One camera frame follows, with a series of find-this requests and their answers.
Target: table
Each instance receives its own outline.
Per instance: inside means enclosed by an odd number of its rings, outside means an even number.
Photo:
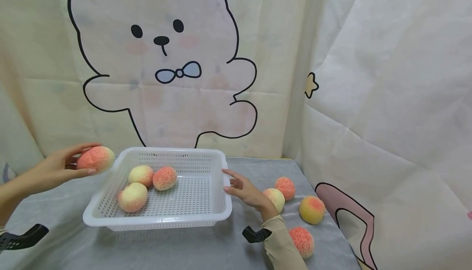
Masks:
[[[311,270],[359,270],[349,243],[325,212],[313,226],[301,220],[298,204],[315,195],[298,165],[285,159],[227,158],[229,168],[248,177],[261,190],[274,186],[278,177],[289,177],[296,187],[295,199],[282,212],[289,229],[307,228],[314,237],[314,255],[305,260]],[[5,251],[3,270],[246,270],[272,269],[262,243],[249,244],[242,236],[251,226],[258,230],[257,211],[233,198],[233,212],[214,227],[113,232],[87,227],[82,213],[103,175],[72,180],[31,196],[17,208],[7,229],[22,234],[39,223],[50,229],[36,246]]]

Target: artificial peach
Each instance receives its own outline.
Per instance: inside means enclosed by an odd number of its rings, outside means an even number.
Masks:
[[[306,259],[313,255],[315,242],[311,233],[304,227],[295,227],[288,232],[292,238],[295,248],[298,249],[302,258]]]
[[[92,147],[82,153],[77,159],[77,169],[92,168],[101,173],[112,167],[115,162],[115,153],[105,146]]]
[[[285,198],[282,192],[279,189],[269,188],[264,190],[263,194],[274,204],[277,211],[281,213],[285,205]]]
[[[325,205],[316,196],[307,196],[298,207],[301,218],[310,224],[318,224],[323,220]]]
[[[118,206],[125,212],[139,211],[147,201],[147,188],[141,183],[131,183],[118,193]]]
[[[292,182],[292,180],[290,180],[287,177],[280,177],[279,179],[277,179],[275,181],[275,186],[274,187],[276,189],[279,189],[280,192],[282,192],[282,194],[284,195],[286,201],[294,198],[294,196],[295,196],[294,182]]]
[[[152,185],[154,170],[149,166],[137,166],[131,170],[128,176],[128,183],[141,183],[146,187]]]
[[[170,189],[177,183],[177,172],[171,167],[162,167],[152,177],[154,188],[159,191]]]

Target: child's hand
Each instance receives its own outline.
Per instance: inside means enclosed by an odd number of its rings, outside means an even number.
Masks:
[[[14,181],[21,183],[28,195],[44,192],[72,180],[87,177],[96,173],[96,170],[87,168],[77,170],[77,157],[87,149],[101,146],[101,143],[82,143],[66,149],[58,150],[41,161],[36,167],[20,175]]]
[[[279,213],[274,204],[262,194],[246,177],[232,171],[223,169],[223,173],[234,179],[230,180],[231,187],[224,187],[229,195],[241,199],[246,205],[252,206],[261,213],[263,221],[277,216]]]

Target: foam peach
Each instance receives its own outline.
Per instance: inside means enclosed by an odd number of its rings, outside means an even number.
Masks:
[[[298,207],[300,217],[310,224],[318,224],[323,220],[325,211],[324,203],[316,196],[307,196]]]
[[[277,179],[275,181],[275,186],[274,187],[276,189],[279,189],[280,192],[282,192],[282,194],[284,195],[286,201],[294,198],[294,196],[295,196],[294,182],[292,182],[292,180],[290,180],[287,177],[280,177],[279,179]]]
[[[269,188],[264,190],[263,194],[274,204],[277,211],[281,213],[285,205],[285,198],[282,192],[275,188]]]
[[[92,147],[77,159],[77,169],[93,168],[101,173],[111,168],[115,162],[115,153],[105,146]]]
[[[177,173],[174,168],[162,167],[152,177],[154,188],[159,191],[167,190],[177,183]]]
[[[126,212],[139,211],[147,201],[147,188],[141,183],[131,183],[118,193],[118,206]]]
[[[302,258],[310,258],[315,250],[313,236],[304,227],[295,227],[288,232],[292,238],[295,248],[298,249]]]
[[[128,176],[128,183],[141,183],[146,187],[152,185],[154,170],[149,166],[137,166],[131,170]]]

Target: beige sleeve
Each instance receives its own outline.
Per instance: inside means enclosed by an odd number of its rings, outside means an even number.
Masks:
[[[308,270],[280,215],[265,221],[263,228],[272,232],[264,241],[264,248],[274,270]]]
[[[3,235],[3,233],[5,233],[5,227],[4,226],[0,226],[0,237]]]

